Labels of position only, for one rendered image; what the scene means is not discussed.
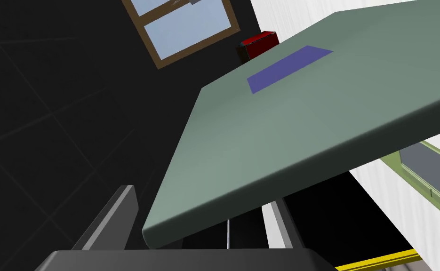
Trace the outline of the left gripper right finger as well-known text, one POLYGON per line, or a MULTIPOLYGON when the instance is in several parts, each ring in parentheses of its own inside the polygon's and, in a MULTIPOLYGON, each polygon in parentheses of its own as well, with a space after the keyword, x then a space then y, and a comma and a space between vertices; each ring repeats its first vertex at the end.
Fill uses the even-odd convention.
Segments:
POLYGON ((277 199, 271 203, 273 214, 280 230, 281 239, 286 248, 305 248, 285 200, 277 199))

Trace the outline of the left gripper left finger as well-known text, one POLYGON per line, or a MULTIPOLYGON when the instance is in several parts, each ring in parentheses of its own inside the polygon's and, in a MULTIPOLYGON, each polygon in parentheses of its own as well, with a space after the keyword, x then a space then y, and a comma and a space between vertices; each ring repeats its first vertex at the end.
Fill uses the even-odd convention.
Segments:
POLYGON ((72 250, 125 249, 137 213, 134 186, 120 186, 72 250))

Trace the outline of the grey-green table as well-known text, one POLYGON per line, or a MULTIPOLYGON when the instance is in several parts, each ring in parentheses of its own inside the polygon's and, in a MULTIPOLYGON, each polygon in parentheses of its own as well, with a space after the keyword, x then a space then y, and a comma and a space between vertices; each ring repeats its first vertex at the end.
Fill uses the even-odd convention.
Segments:
POLYGON ((159 248, 440 134, 440 0, 335 12, 204 86, 145 220, 159 248), (304 46, 332 53, 252 94, 304 46))

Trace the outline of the green-framed window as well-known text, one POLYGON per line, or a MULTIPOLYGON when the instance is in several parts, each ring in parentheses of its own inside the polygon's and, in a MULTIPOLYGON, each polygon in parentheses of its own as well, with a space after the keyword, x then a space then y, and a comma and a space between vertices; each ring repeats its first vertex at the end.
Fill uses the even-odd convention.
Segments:
POLYGON ((440 210, 440 149, 421 141, 381 161, 440 210))

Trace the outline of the flat blue book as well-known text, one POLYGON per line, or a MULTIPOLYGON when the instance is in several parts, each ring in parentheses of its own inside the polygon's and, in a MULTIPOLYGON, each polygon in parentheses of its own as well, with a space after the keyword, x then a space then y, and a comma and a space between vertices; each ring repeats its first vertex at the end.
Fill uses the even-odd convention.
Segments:
POLYGON ((255 94, 331 53, 331 50, 304 46, 248 77, 249 89, 252 94, 255 94))

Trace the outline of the red box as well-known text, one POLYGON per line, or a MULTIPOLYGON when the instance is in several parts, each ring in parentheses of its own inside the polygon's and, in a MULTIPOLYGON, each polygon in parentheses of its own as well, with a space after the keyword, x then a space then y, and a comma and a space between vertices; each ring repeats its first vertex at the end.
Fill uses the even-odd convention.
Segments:
POLYGON ((276 32, 263 31, 258 35, 242 41, 237 47, 241 64, 245 64, 262 53, 278 45, 279 39, 276 32))

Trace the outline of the brown-framed window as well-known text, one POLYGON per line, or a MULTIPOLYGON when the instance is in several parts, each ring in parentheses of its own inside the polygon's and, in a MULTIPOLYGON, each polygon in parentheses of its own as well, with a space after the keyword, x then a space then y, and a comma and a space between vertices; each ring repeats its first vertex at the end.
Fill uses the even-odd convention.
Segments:
POLYGON ((121 0, 157 69, 240 31, 230 0, 121 0))

